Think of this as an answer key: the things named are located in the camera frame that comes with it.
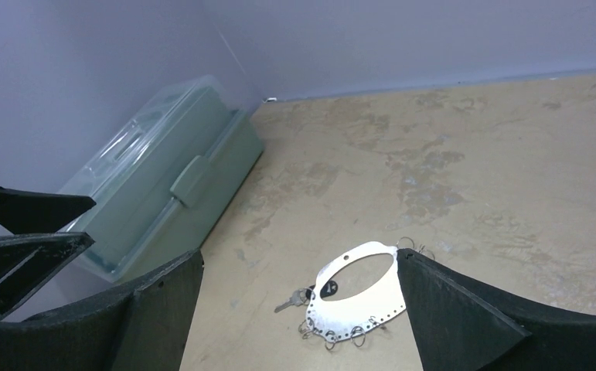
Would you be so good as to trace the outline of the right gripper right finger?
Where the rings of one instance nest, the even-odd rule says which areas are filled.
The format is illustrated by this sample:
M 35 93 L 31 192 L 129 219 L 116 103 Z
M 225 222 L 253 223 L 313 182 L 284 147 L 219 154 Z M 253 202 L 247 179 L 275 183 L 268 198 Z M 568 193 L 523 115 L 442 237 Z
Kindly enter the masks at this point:
M 397 265 L 425 370 L 596 370 L 596 315 L 522 298 L 412 249 Z

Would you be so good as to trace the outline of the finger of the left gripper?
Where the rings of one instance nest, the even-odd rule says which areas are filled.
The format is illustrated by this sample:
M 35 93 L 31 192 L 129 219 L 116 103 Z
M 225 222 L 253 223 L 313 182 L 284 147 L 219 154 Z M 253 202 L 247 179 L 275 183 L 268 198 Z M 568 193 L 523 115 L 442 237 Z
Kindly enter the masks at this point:
M 0 225 L 14 234 L 55 233 L 95 205 L 89 196 L 27 192 L 0 186 Z
M 0 321 L 93 244 L 85 232 L 0 237 Z

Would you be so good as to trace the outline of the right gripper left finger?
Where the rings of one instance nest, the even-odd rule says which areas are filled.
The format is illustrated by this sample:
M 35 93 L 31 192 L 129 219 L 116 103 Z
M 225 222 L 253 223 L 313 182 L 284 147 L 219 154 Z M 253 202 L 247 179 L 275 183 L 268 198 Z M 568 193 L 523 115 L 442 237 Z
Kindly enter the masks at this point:
M 21 322 L 0 322 L 0 370 L 177 370 L 203 279 L 200 251 Z

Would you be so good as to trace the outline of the black key tag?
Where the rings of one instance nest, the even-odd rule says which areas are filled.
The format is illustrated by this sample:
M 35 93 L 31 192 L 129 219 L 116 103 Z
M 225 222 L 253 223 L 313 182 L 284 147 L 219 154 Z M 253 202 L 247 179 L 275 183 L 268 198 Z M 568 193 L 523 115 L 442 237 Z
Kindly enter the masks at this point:
M 315 285 L 311 285 L 309 287 L 307 287 L 305 289 L 305 297 L 308 300 L 312 300 L 312 298 L 314 297 L 313 295 L 313 289 L 315 288 Z M 336 294 L 338 291 L 338 284 L 336 281 L 334 280 L 329 280 L 325 283 L 325 285 L 322 287 L 322 289 L 320 290 L 320 293 L 318 294 L 318 296 L 320 298 L 328 298 L 333 296 L 334 294 Z

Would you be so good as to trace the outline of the silver key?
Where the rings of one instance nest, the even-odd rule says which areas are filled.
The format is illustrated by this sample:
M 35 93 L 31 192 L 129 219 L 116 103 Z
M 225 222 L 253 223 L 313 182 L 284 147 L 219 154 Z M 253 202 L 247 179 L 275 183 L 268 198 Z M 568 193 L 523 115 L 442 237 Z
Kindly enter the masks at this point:
M 310 292 L 311 292 L 311 290 L 309 288 L 299 288 L 298 290 L 294 291 L 291 294 L 291 296 L 288 298 L 288 300 L 285 303 L 278 305 L 274 309 L 274 313 L 283 311 L 286 308 L 289 308 L 291 306 L 299 307 L 299 306 L 305 305 L 310 298 Z

